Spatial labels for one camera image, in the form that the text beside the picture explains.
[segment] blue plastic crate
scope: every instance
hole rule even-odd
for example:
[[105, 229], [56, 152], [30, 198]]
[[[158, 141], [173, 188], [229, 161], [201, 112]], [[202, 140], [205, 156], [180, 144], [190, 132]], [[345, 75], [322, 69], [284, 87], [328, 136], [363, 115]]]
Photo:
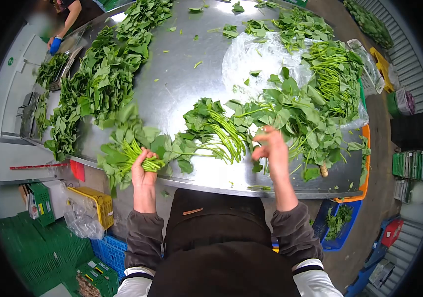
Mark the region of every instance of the blue plastic crate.
[[[326, 220], [328, 210], [329, 208], [332, 208], [330, 215], [335, 216], [337, 214], [338, 209], [343, 204], [345, 204], [352, 210], [351, 220], [350, 222], [345, 223], [343, 225], [336, 239], [326, 241], [325, 237], [327, 236], [327, 233], [329, 231], [327, 220]], [[323, 251], [341, 250], [341, 248], [345, 244], [345, 241], [347, 240], [348, 235], [350, 234], [351, 228], [353, 227], [353, 223], [355, 222], [358, 216], [358, 212], [360, 210], [361, 204], [362, 204], [362, 200], [348, 202], [348, 203], [337, 203], [331, 200], [324, 200], [322, 202], [319, 213], [317, 214], [317, 217], [315, 218], [315, 222], [313, 223], [312, 228], [313, 228], [315, 236], [320, 238], [320, 243], [322, 244]]]
[[127, 250], [127, 244], [111, 235], [106, 235], [102, 240], [91, 240], [91, 247], [96, 257], [114, 269], [119, 279], [125, 277], [124, 274], [124, 252]]

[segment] metal table surface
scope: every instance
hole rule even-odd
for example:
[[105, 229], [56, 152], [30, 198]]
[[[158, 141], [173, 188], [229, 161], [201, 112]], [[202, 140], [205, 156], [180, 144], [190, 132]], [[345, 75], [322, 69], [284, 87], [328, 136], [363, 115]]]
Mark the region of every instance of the metal table surface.
[[[201, 7], [203, 5], [201, 0], [176, 1], [172, 9], [173, 16], [151, 31], [153, 38], [149, 44], [150, 58], [134, 77], [134, 99], [137, 101], [144, 125], [155, 126], [165, 134], [174, 135], [186, 130], [182, 116], [193, 109], [193, 104], [200, 98], [219, 99], [222, 104], [233, 99], [233, 93], [225, 89], [221, 75], [222, 60], [231, 39], [227, 39], [221, 33], [208, 33], [207, 30], [223, 27], [225, 24], [234, 24], [238, 26], [238, 32], [243, 32], [245, 27], [241, 24], [242, 21], [278, 18], [277, 9], [259, 10], [254, 7], [255, 2], [251, 1], [241, 1], [245, 11], [235, 14], [231, 11], [234, 2], [236, 1], [230, 4], [208, 0], [207, 4], [210, 7], [204, 9], [203, 13], [190, 14], [188, 7]], [[277, 2], [282, 6], [291, 7], [290, 3]], [[125, 11], [127, 7], [128, 5], [122, 6], [93, 20], [92, 27], [84, 31], [78, 46], [89, 48], [97, 33], [104, 27], [104, 20]], [[107, 25], [115, 24], [113, 19], [121, 21], [120, 16], [121, 14], [113, 17]], [[175, 32], [166, 30], [175, 26], [177, 27]], [[198, 41], [193, 40], [195, 35], [199, 36]], [[193, 69], [199, 61], [203, 61], [203, 64]], [[59, 91], [50, 93], [48, 113], [53, 113], [59, 98]], [[91, 117], [80, 121], [78, 128], [79, 154], [72, 159], [95, 167], [96, 156], [101, 153], [100, 146], [109, 142], [111, 129], [100, 130], [92, 124]], [[342, 134], [346, 142], [361, 143], [358, 136], [361, 135], [361, 131], [355, 131], [354, 134], [343, 131]], [[49, 129], [44, 133], [42, 142], [48, 139]], [[29, 141], [42, 146], [39, 140], [30, 139]], [[300, 173], [304, 167], [302, 166], [291, 176], [298, 198], [322, 199], [360, 195], [361, 191], [357, 191], [357, 188], [361, 173], [361, 151], [353, 151], [351, 156], [346, 156], [348, 161], [346, 164], [341, 161], [334, 164], [329, 169], [328, 177], [319, 177], [309, 182], [304, 182], [301, 178]], [[169, 177], [159, 172], [159, 178], [165, 185], [199, 191], [254, 197], [274, 195], [272, 191], [247, 188], [249, 185], [272, 187], [268, 175], [252, 172], [253, 165], [249, 152], [243, 161], [233, 165], [226, 165], [222, 160], [198, 156], [192, 157], [191, 163], [194, 167], [191, 174], [181, 174], [178, 164], [174, 161], [171, 162], [173, 175]], [[290, 172], [301, 163], [301, 158], [294, 160], [290, 164]], [[355, 186], [349, 189], [352, 182]]]

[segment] person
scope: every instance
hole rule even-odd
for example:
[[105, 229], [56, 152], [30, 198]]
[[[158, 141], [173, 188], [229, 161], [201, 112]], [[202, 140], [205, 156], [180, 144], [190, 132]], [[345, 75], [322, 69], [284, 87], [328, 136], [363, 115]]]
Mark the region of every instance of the person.
[[90, 20], [102, 15], [104, 11], [93, 0], [51, 0], [60, 17], [65, 21], [56, 34], [47, 43], [48, 50], [53, 56], [60, 48], [66, 33], [83, 26]]
[[[165, 240], [155, 208], [157, 174], [144, 172], [142, 148], [132, 166], [134, 208], [127, 222], [125, 277], [116, 297], [139, 296], [342, 296], [323, 271], [323, 251], [289, 179], [288, 149], [270, 126], [254, 140], [252, 158], [269, 160], [276, 211], [261, 199], [177, 189]], [[163, 242], [163, 259], [161, 243]]]

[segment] concrete floor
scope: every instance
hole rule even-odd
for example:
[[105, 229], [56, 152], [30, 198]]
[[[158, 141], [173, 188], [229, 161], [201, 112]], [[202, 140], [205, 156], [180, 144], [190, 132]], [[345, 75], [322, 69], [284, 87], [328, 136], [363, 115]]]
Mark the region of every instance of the concrete floor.
[[[359, 30], [345, 7], [337, 0], [309, 0], [307, 9], [324, 17], [334, 27], [338, 39], [347, 41], [357, 38], [368, 51], [370, 47], [375, 46]], [[325, 271], [329, 274], [335, 287], [342, 293], [345, 293], [345, 288], [353, 282], [370, 253], [372, 243], [379, 233], [381, 221], [398, 213], [400, 208], [399, 202], [392, 197], [394, 179], [391, 174], [391, 164], [394, 145], [391, 142], [390, 116], [386, 107], [385, 92], [381, 95], [369, 96], [366, 98], [366, 104], [370, 117], [370, 147], [372, 151], [368, 193], [344, 247], [339, 252], [325, 253], [323, 261]], [[105, 193], [109, 192], [106, 175], [101, 170], [86, 167], [85, 175], [86, 182], [82, 182], [82, 185]], [[162, 197], [160, 194], [162, 190], [166, 190], [171, 196]], [[157, 212], [164, 218], [166, 224], [175, 190], [175, 188], [166, 187], [160, 182], [157, 184]], [[118, 191], [118, 198], [113, 202], [114, 226], [112, 230], [115, 235], [122, 238], [126, 235], [127, 215], [133, 208], [133, 193], [132, 187]], [[262, 201], [269, 224], [275, 204], [271, 198], [263, 198]], [[314, 219], [321, 200], [304, 200], [303, 202], [309, 206], [309, 213]]]

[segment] human hand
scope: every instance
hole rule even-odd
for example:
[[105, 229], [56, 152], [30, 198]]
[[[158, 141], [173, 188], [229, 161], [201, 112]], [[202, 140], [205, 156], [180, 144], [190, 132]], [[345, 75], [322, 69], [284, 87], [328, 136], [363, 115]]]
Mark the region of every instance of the human hand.
[[155, 153], [141, 147], [142, 153], [137, 157], [136, 161], [132, 165], [132, 185], [134, 189], [140, 189], [144, 187], [154, 187], [155, 181], [157, 180], [157, 173], [156, 172], [145, 172], [142, 168], [142, 162], [146, 158], [152, 158], [155, 156], [157, 159], [159, 156]]
[[60, 44], [61, 44], [61, 40], [62, 40], [62, 38], [61, 37], [58, 37], [58, 36], [56, 36], [54, 39], [53, 39], [53, 41], [51, 42], [51, 45], [50, 45], [50, 54], [53, 56], [57, 51], [58, 51], [58, 49], [60, 48]]
[[269, 171], [271, 179], [276, 182], [279, 179], [289, 179], [289, 149], [282, 139], [281, 133], [271, 126], [264, 126], [265, 134], [256, 135], [254, 141], [266, 142], [265, 145], [253, 151], [252, 158], [269, 159]]

